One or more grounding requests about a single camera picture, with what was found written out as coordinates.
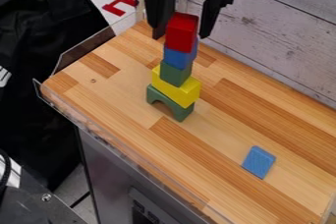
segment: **blue square block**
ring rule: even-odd
[[[197,56],[198,40],[195,41],[193,51],[191,53],[184,53],[164,47],[163,61],[181,71],[185,70]]]
[[[253,146],[243,163],[243,168],[263,180],[274,162],[275,156],[258,146]]]

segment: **red object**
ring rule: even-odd
[[[136,7],[139,3],[138,0],[115,0],[112,3],[103,6],[103,9],[114,15],[123,16],[125,15],[126,12],[115,7],[117,4],[121,2],[128,4],[132,7]]]
[[[176,51],[191,53],[197,37],[198,17],[176,12],[166,29],[166,46]]]

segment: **wood grain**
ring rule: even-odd
[[[41,91],[215,222],[317,224],[336,191],[336,112],[201,44],[201,99],[177,123],[145,102],[164,42],[150,36],[137,24]],[[277,157],[263,181],[241,168],[254,145]]]

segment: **black cable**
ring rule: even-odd
[[[9,156],[4,150],[0,149],[0,155],[4,158],[4,162],[5,162],[4,174],[2,175],[2,178],[0,179],[0,199],[1,199],[2,195],[5,192],[6,185],[11,175],[12,164],[11,164],[11,159],[9,158]]]

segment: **yellow block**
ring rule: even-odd
[[[176,87],[160,79],[160,65],[152,71],[152,85],[183,108],[188,108],[199,99],[200,81],[189,77],[185,83]]]

